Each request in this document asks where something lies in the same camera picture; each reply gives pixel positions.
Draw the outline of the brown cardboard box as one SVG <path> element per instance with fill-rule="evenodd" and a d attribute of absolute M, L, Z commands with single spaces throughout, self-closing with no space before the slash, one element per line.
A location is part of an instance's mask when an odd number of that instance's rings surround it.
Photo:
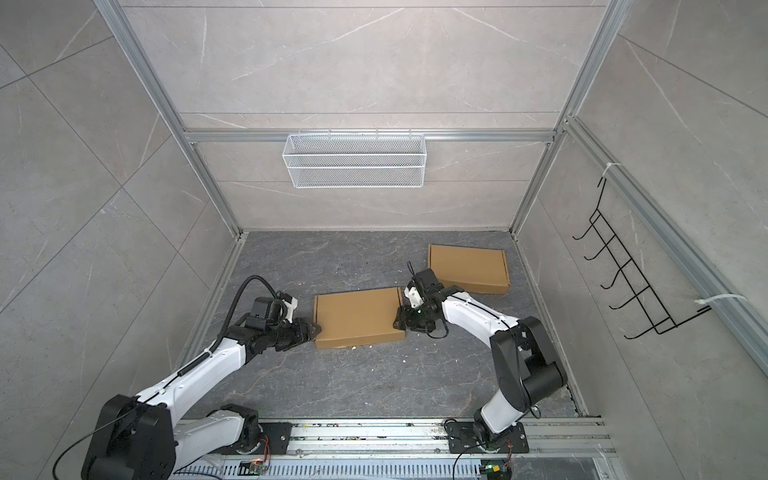
<path fill-rule="evenodd" d="M 428 267 L 446 287 L 457 286 L 469 293 L 505 295 L 511 285 L 502 250 L 432 244 Z"/>
<path fill-rule="evenodd" d="M 401 303 L 397 287 L 318 295 L 314 321 L 321 332 L 315 346 L 328 350 L 404 340 L 406 332 L 393 326 Z"/>

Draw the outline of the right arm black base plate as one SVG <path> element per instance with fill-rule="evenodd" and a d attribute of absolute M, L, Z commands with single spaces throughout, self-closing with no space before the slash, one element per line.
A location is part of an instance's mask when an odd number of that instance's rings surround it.
<path fill-rule="evenodd" d="M 503 432 L 482 433 L 473 421 L 449 418 L 443 421 L 452 454 L 526 454 L 530 452 L 524 426 L 517 423 Z"/>

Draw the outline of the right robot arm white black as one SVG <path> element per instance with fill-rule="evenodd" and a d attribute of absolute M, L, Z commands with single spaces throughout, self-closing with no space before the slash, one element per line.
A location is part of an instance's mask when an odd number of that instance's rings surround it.
<path fill-rule="evenodd" d="M 430 269 L 412 274 L 404 296 L 407 303 L 398 308 L 395 328 L 435 338 L 438 324 L 445 333 L 459 327 L 491 351 L 498 390 L 474 416 L 479 447 L 490 447 L 534 413 L 540 401 L 566 386 L 563 362 L 538 318 L 504 315 L 458 286 L 444 286 Z"/>

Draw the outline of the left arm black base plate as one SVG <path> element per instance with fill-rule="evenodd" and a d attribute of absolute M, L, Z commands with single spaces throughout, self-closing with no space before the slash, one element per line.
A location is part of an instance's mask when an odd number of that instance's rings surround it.
<path fill-rule="evenodd" d="M 290 422 L 249 424 L 244 427 L 235 450 L 241 455 L 285 455 L 292 427 Z"/>

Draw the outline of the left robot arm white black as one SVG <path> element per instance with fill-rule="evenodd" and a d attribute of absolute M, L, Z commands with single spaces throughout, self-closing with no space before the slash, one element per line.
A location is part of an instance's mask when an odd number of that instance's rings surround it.
<path fill-rule="evenodd" d="M 241 454 L 266 451 L 256 410 L 224 405 L 202 419 L 184 415 L 218 383 L 268 349 L 286 351 L 314 340 L 321 327 L 293 315 L 290 296 L 259 297 L 250 311 L 223 326 L 194 360 L 129 397 L 102 408 L 85 455 L 84 479 L 167 479 L 221 448 Z"/>

